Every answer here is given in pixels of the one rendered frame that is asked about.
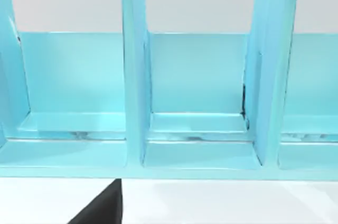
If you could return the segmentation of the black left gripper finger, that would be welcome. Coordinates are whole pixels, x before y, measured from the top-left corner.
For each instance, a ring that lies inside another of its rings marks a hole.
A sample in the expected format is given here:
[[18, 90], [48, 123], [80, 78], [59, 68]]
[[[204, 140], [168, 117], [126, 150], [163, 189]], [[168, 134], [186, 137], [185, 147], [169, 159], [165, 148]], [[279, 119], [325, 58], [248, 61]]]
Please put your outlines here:
[[122, 180], [113, 180], [67, 224], [123, 224]]

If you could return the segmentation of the light blue rack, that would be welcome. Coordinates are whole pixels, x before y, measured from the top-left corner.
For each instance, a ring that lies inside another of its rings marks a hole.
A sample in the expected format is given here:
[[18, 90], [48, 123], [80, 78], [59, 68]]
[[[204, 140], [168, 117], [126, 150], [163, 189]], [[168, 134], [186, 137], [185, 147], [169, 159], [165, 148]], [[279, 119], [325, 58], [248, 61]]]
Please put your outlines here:
[[21, 32], [0, 0], [0, 176], [338, 181], [338, 33]]

